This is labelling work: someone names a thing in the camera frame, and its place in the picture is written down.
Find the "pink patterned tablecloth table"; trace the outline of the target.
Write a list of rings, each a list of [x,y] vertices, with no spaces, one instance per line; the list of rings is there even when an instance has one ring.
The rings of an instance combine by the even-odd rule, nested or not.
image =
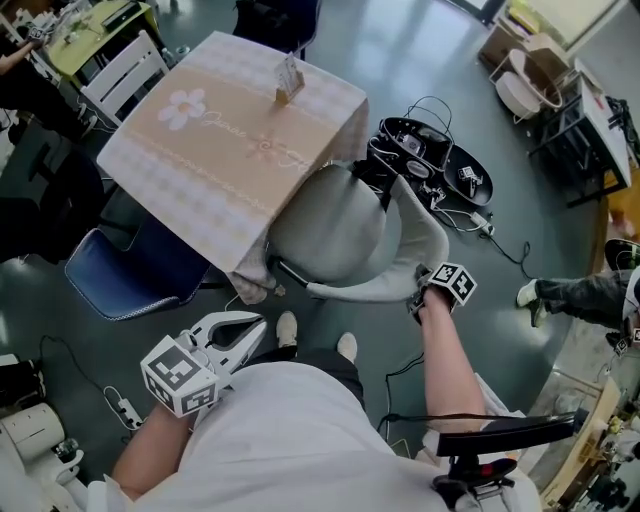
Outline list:
[[[358,87],[306,62],[276,98],[285,55],[210,34],[136,106],[99,166],[140,206],[221,270],[240,299],[265,300],[267,231],[306,179],[365,154],[369,104]]]

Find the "person's shoe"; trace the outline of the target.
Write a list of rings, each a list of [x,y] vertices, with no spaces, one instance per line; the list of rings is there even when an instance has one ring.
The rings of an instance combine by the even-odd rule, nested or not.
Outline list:
[[[276,338],[279,348],[297,346],[298,325],[291,311],[283,312],[276,323]]]
[[[358,352],[355,336],[350,332],[345,332],[338,340],[336,351],[351,364],[354,364]]]

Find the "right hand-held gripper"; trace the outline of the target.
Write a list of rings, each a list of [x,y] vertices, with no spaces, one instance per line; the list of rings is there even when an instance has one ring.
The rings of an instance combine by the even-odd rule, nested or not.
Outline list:
[[[419,311],[424,307],[424,294],[429,288],[439,288],[447,297],[449,311],[464,306],[477,288],[467,269],[459,264],[442,262],[436,268],[424,264],[416,267],[417,291],[407,300],[408,313],[421,323]]]

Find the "table with pale cloth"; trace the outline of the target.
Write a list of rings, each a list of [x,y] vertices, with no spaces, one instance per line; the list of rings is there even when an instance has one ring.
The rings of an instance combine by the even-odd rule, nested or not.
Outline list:
[[[543,512],[566,512],[608,462],[601,447],[622,421],[625,403],[640,390],[640,345],[618,355],[605,329],[575,320],[531,415],[583,409],[586,419],[573,437],[550,444],[525,471],[536,485]]]

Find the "black folded device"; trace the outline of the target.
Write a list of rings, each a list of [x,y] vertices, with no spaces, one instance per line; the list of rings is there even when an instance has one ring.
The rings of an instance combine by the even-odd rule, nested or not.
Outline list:
[[[608,118],[609,127],[619,127],[623,131],[626,142],[635,151],[640,151],[640,136],[635,129],[628,102],[611,96],[606,96],[606,101],[612,112]]]

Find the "white card holder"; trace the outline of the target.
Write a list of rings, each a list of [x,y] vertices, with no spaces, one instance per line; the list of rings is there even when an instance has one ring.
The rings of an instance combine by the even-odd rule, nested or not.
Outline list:
[[[275,67],[274,74],[276,79],[275,100],[281,105],[288,105],[305,86],[304,75],[298,69],[293,53],[287,54]]]

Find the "person's right forearm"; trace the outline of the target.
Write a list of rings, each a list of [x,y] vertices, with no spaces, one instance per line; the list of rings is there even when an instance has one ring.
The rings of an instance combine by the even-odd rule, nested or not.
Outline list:
[[[476,432],[486,413],[484,397],[459,339],[449,297],[431,286],[419,310],[423,337],[425,401],[440,432]]]

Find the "white rounded machine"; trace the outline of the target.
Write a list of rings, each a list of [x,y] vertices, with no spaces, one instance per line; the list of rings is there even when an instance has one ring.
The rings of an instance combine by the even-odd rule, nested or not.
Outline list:
[[[83,458],[45,403],[0,419],[0,512],[85,512]]]

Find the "black office chair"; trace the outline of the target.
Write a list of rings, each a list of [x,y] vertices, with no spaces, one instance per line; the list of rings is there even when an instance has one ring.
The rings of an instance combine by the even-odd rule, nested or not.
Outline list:
[[[29,168],[30,179],[39,175],[46,181],[40,200],[0,197],[0,264],[37,255],[56,265],[99,226],[136,233],[135,227],[103,216],[118,185],[105,187],[109,179],[83,148],[72,147],[55,171],[45,163],[49,149],[43,145]]]

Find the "person's left shoe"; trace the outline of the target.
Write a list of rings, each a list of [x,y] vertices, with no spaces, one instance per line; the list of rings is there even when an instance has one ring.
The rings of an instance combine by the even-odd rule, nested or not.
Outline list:
[[[283,312],[276,323],[276,338],[279,348],[297,346],[298,325],[291,311]]]

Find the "black open case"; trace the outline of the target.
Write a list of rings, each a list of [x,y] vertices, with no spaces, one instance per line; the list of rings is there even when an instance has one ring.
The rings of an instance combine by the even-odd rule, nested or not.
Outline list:
[[[490,203],[494,185],[488,171],[451,135],[409,117],[387,117],[368,141],[378,157],[407,181],[429,191],[453,193],[474,208]]]

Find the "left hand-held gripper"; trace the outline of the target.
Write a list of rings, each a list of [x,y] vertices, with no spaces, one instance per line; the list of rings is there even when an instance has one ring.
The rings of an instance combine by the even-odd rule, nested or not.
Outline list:
[[[191,330],[165,336],[141,361],[147,390],[176,417],[200,414],[231,392],[231,373],[243,366],[265,337],[257,313],[221,311]]]

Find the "cardboard box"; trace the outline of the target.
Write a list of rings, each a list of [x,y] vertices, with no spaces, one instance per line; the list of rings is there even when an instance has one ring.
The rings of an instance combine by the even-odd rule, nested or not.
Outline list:
[[[494,24],[478,58],[487,69],[494,70],[513,49],[529,54],[551,78],[558,78],[570,68],[566,51],[549,34],[529,35],[504,17]]]

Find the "blue chair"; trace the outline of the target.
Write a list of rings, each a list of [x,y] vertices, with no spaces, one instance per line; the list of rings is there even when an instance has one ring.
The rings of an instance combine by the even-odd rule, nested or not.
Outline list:
[[[177,308],[200,290],[227,284],[208,260],[152,215],[125,249],[117,248],[102,230],[91,230],[67,260],[65,275],[82,298],[110,321]]]

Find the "grey round chair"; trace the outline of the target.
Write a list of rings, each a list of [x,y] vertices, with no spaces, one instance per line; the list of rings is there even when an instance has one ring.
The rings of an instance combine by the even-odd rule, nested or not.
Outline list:
[[[356,303],[407,300],[418,290],[417,270],[436,270],[449,255],[444,229],[402,176],[387,190],[400,236],[393,259],[370,280],[346,285],[381,246],[388,209],[349,169],[328,165],[296,192],[268,231],[280,268],[317,299]]]

